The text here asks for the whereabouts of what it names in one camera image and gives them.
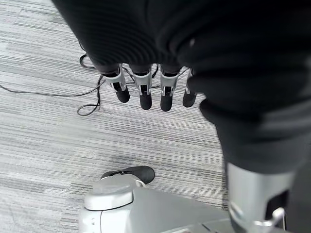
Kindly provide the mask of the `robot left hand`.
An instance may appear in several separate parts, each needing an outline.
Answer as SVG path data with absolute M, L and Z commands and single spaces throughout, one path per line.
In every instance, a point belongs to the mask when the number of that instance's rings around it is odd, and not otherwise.
M 239 233 L 267 233 L 311 151 L 308 0 L 56 0 L 102 74 L 189 67 L 217 130 Z

